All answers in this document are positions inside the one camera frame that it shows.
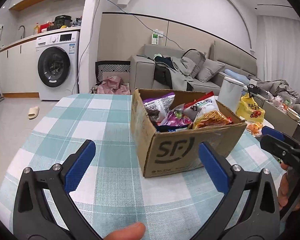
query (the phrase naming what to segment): sf logo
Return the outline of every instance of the sf logo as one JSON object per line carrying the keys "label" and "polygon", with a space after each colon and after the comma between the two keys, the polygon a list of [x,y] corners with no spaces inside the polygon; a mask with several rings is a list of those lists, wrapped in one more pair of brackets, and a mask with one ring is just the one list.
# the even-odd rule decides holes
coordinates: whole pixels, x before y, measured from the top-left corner
{"label": "sf logo", "polygon": [[[179,140],[172,143],[172,141],[164,141],[160,143],[159,150],[162,154],[157,154],[157,159],[154,161],[155,163],[172,163],[177,160],[180,160],[184,156],[188,154],[188,152],[192,149],[194,144],[194,137],[190,137],[189,140]],[[162,160],[158,158],[170,156],[171,158],[168,160]]]}

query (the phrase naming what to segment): kitchen counter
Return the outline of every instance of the kitchen counter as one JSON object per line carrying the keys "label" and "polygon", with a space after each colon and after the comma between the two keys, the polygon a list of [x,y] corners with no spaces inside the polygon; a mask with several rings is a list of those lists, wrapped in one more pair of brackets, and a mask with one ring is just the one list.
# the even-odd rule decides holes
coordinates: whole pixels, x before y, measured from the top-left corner
{"label": "kitchen counter", "polygon": [[23,38],[21,40],[17,40],[17,41],[15,41],[13,43],[10,43],[7,46],[1,47],[0,48],[0,52],[5,51],[6,49],[12,48],[12,47],[14,47],[16,45],[25,43],[27,41],[36,40],[40,36],[45,36],[45,35],[49,35],[49,34],[53,34],[53,33],[72,32],[72,31],[77,31],[77,30],[80,30],[80,29],[81,29],[81,26],[75,26],[75,27],[68,27],[68,28],[57,29],[57,30],[52,30],[52,31],[48,31],[48,32],[43,32],[43,33],[38,33],[38,34],[35,34],[35,35],[31,35],[31,36],[25,37],[25,38]]}

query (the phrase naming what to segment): washing machine door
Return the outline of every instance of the washing machine door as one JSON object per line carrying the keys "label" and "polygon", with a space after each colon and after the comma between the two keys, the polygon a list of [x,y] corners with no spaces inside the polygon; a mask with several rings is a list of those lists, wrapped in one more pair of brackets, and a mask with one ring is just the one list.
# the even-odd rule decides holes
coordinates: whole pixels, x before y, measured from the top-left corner
{"label": "washing machine door", "polygon": [[68,54],[58,47],[45,49],[39,57],[38,73],[41,81],[48,87],[60,86],[70,72]]}

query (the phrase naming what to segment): gray blanket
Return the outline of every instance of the gray blanket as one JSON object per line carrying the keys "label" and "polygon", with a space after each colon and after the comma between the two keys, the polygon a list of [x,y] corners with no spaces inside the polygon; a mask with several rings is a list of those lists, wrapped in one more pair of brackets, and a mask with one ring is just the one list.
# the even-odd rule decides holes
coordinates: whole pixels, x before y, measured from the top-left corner
{"label": "gray blanket", "polygon": [[282,100],[291,102],[290,108],[300,114],[300,95],[294,91],[285,80],[259,81],[258,87],[269,91],[274,97],[280,96]]}
{"label": "gray blanket", "polygon": [[193,82],[190,74],[195,67],[195,63],[187,57],[171,57],[171,61],[175,68],[175,70],[168,68],[171,74],[172,88],[173,90],[186,91],[187,82],[190,84]]}

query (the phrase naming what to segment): purple snack bag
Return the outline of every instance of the purple snack bag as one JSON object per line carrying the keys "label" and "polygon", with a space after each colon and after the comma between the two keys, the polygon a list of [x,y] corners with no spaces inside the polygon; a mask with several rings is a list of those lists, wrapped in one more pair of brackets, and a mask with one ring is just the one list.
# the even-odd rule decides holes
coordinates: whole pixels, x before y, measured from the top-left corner
{"label": "purple snack bag", "polygon": [[154,122],[161,122],[167,116],[174,97],[175,94],[171,92],[159,98],[143,100],[149,118]]}
{"label": "purple snack bag", "polygon": [[176,106],[174,109],[170,110],[165,119],[159,124],[168,126],[185,126],[190,125],[192,120],[185,116],[183,112],[184,104]]}

